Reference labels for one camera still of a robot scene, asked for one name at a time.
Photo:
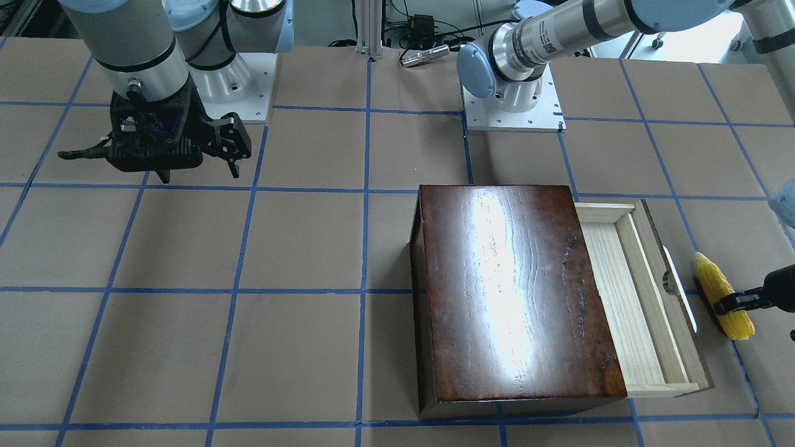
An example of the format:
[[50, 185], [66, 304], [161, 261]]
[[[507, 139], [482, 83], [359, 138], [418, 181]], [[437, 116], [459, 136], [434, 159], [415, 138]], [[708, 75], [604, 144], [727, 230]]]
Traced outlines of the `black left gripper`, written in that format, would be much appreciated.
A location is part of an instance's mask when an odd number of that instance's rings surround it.
[[736, 291], [722, 297], [713, 305], [719, 316], [732, 312], [751, 311], [777, 307], [785, 312], [794, 312], [794, 265], [769, 272], [763, 287]]

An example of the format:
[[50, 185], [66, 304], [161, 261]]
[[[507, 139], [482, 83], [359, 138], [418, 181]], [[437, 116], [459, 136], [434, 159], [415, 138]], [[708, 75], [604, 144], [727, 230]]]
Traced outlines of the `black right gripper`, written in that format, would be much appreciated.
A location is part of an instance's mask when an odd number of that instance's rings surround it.
[[[208, 120], [202, 107], [198, 105], [198, 93], [195, 85], [185, 84], [176, 94], [186, 94], [190, 99], [188, 121], [185, 130], [191, 138], [201, 147], [199, 141], [202, 127]], [[226, 161], [233, 178], [240, 178], [240, 164], [251, 157], [251, 138], [239, 114], [224, 114], [220, 119], [208, 122], [212, 130], [208, 143], [208, 155]], [[163, 184], [169, 184], [171, 172], [169, 169], [159, 168], [151, 161], [139, 160], [124, 151], [114, 148], [88, 148], [84, 150], [59, 151], [62, 160], [106, 160], [111, 166], [125, 173], [153, 172]]]

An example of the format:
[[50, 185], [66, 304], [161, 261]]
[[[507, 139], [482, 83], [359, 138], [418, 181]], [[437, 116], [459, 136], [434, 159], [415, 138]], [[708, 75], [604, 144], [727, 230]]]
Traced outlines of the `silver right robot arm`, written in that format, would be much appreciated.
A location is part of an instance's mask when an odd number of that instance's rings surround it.
[[246, 53], [293, 47], [291, 1], [62, 1], [63, 12], [110, 81], [111, 130], [62, 160], [107, 161], [125, 173], [196, 169], [205, 156], [233, 178], [251, 158], [234, 108], [255, 93]]

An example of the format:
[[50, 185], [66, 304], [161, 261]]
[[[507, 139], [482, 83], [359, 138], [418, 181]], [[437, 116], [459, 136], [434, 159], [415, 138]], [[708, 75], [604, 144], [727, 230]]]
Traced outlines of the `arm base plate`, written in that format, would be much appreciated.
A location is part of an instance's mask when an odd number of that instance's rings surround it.
[[211, 118], [234, 112], [245, 124], [267, 124], [278, 62], [275, 53], [239, 53], [226, 67], [190, 73]]
[[465, 87], [461, 91], [468, 130], [560, 133], [567, 128], [549, 67], [531, 82], [499, 80], [488, 98], [477, 98]]

